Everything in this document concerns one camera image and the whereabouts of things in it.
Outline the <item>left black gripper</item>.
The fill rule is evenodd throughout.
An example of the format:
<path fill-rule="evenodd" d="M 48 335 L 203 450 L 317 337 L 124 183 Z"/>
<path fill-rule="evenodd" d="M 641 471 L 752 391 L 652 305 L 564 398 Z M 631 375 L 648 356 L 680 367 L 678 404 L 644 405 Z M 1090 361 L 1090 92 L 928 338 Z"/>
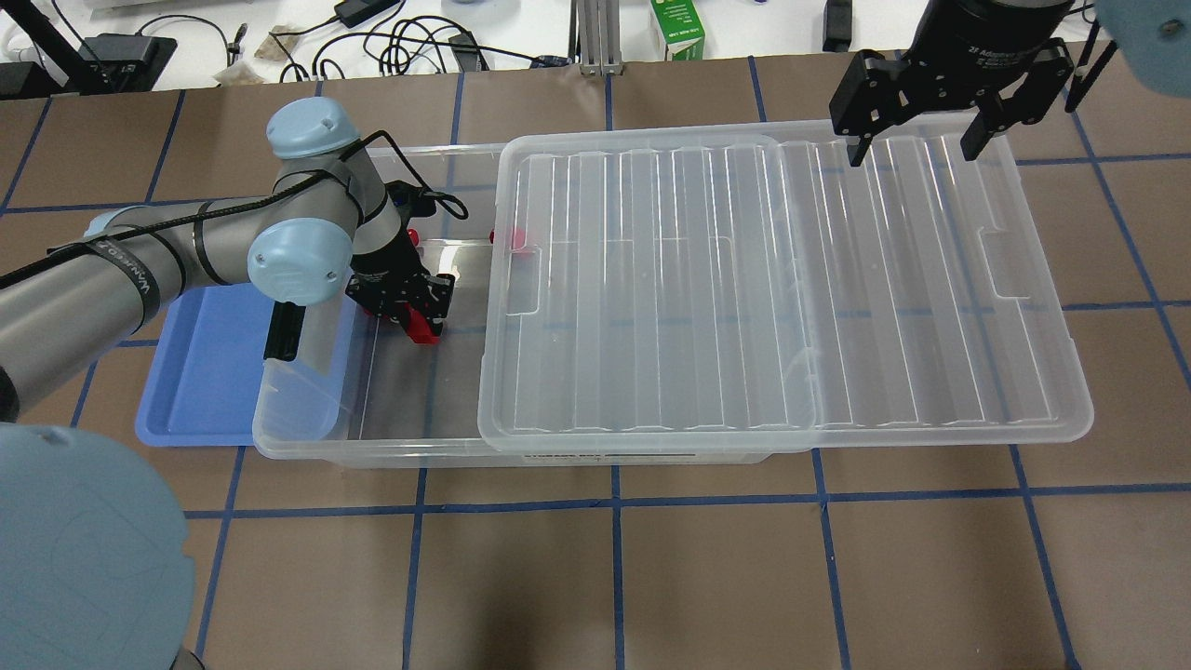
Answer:
<path fill-rule="evenodd" d="M 395 215 L 395 233 L 370 253 L 353 258 L 353 276 L 347 298 L 357 302 L 378 321 L 403 330 L 409 311 L 418 311 L 431 338 L 441 338 L 456 284 L 453 273 L 429 275 L 422 267 L 420 251 L 409 244 L 405 230 L 420 212 L 420 186 L 391 181 L 386 186 L 384 212 Z"/>

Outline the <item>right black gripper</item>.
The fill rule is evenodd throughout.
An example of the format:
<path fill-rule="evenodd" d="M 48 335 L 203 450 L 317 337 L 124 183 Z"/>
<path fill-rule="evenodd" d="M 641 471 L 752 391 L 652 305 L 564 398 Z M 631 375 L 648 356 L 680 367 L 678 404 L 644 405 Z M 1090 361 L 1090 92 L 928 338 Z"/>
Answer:
<path fill-rule="evenodd" d="M 852 55 L 828 105 L 834 132 L 847 140 L 848 164 L 859 168 L 877 136 L 924 114 L 927 98 L 989 93 L 977 98 L 977 115 L 960 140 L 967 161 L 977 159 L 996 134 L 1039 123 L 1075 68 L 1064 39 L 1052 39 L 1072 5 L 929 1 L 908 57 Z M 1021 77 L 1009 98 L 992 92 Z"/>

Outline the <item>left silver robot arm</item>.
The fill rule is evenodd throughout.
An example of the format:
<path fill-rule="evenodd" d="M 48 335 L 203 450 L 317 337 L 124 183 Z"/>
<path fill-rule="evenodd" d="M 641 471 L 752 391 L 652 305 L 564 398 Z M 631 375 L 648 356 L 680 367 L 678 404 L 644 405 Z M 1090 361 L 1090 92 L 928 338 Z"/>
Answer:
<path fill-rule="evenodd" d="M 274 303 L 269 359 L 289 361 L 303 309 L 353 298 L 417 343 L 454 292 L 422 264 L 412 218 L 464 220 L 459 196 L 384 181 L 332 98 L 281 107 L 266 196 L 120 208 L 4 275 L 4 666 L 200 669 L 183 645 L 195 568 L 175 493 L 135 450 L 88 430 L 21 425 L 76 374 L 192 289 L 254 284 Z"/>

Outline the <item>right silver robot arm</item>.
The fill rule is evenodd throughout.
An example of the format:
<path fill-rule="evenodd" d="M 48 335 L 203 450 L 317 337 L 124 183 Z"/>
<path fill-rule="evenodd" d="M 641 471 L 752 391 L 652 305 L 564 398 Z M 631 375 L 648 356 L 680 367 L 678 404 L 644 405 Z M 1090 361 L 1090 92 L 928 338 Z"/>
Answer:
<path fill-rule="evenodd" d="M 877 136 L 930 112 L 974 109 L 960 140 L 973 161 L 996 134 L 1039 123 L 1060 94 L 1073 112 L 1106 63 L 1122 52 L 1145 87 L 1187 98 L 1186 1 L 1097 1 L 1090 38 L 1072 60 L 1058 29 L 1071 1 L 930 1 L 899 60 L 863 49 L 852 56 L 829 105 L 848 161 L 862 165 Z"/>

